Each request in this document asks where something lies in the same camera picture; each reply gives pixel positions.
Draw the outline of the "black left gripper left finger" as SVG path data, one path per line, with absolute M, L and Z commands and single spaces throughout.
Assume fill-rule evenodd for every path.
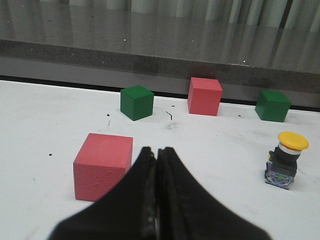
M 130 170 L 107 194 L 61 221 L 50 240 L 155 240 L 156 159 L 143 147 Z

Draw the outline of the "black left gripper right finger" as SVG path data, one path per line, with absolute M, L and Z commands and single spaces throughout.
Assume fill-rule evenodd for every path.
M 269 240 L 270 235 L 211 196 L 172 147 L 158 150 L 156 200 L 161 240 Z

